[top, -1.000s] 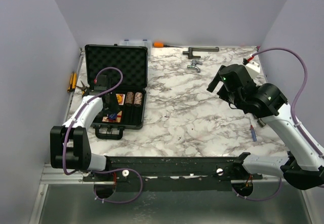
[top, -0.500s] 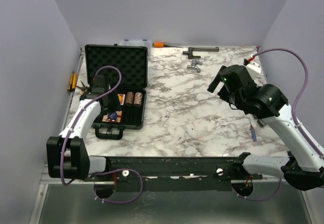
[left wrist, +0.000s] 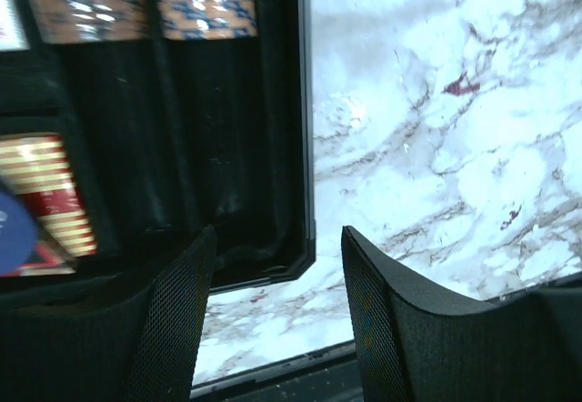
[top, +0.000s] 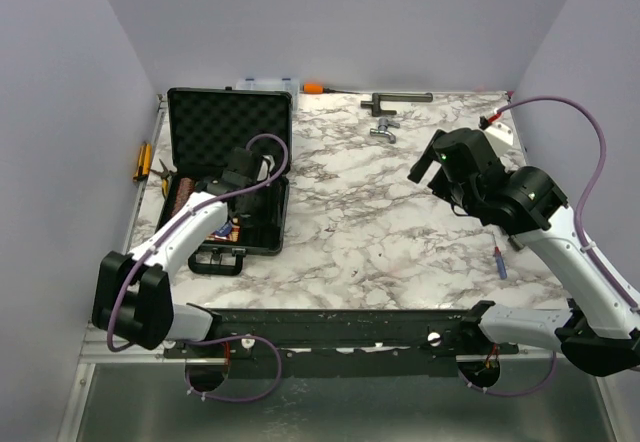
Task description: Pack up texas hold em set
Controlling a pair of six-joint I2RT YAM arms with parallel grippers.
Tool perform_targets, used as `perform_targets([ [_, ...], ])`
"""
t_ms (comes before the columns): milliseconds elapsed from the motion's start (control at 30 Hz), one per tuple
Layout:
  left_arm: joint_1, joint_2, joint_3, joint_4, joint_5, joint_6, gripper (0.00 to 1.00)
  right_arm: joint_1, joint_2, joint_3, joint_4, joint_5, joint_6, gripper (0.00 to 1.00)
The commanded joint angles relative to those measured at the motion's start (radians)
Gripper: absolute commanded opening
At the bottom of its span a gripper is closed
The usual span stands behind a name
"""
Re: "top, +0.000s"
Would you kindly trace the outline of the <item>black foam-lined carrying case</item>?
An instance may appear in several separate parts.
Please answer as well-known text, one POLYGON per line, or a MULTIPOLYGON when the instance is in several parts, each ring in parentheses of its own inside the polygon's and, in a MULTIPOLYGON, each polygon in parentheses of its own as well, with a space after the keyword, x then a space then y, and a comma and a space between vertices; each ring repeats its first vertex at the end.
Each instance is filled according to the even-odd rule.
POLYGON ((239 225, 236 243, 205 241, 188 259, 200 275, 236 276, 246 256, 275 256, 283 247, 289 199, 292 99, 287 92, 172 88, 167 93, 172 162, 176 169, 158 223, 172 216, 182 178, 196 181, 195 191, 215 195, 249 187, 229 181, 225 169, 231 151, 245 148, 271 156, 276 181, 265 187, 261 225, 239 225))

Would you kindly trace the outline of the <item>blue small blind button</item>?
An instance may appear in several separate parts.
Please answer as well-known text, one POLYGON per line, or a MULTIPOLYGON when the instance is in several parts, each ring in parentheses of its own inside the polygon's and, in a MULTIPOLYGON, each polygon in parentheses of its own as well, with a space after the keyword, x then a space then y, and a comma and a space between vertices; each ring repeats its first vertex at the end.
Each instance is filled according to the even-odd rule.
POLYGON ((226 237, 233 230, 233 224, 231 222, 225 223, 221 228, 214 232, 216 237, 226 237))

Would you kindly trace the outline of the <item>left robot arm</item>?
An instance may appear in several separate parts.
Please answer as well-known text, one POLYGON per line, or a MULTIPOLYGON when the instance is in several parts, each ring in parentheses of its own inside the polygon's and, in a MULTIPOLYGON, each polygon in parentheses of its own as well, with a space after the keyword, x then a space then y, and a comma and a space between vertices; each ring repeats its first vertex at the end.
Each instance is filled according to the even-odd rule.
POLYGON ((183 207, 150 239, 127 254, 110 252, 101 262, 93 325, 106 331, 110 351, 134 345, 151 350, 163 341, 186 341, 201 357, 222 342, 214 317, 203 309, 173 303, 170 282, 206 237, 228 221, 229 199, 270 183, 212 195, 192 193, 183 207))

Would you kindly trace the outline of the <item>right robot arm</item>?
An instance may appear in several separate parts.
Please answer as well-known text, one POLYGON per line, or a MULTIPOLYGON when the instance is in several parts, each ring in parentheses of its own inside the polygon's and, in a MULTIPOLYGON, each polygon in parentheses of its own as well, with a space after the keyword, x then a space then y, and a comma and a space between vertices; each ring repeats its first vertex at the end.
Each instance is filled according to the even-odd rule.
POLYGON ((434 162, 428 186, 439 199, 482 225, 516 237, 551 270, 571 297, 563 310, 517 309, 479 302, 460 329, 460 341, 480 354, 494 343, 523 344, 562 353, 590 375, 605 377, 639 365, 638 292, 607 280, 616 271, 604 256, 592 260, 578 237, 566 195, 543 170, 508 170, 485 133, 438 130, 408 178, 421 181, 434 162))

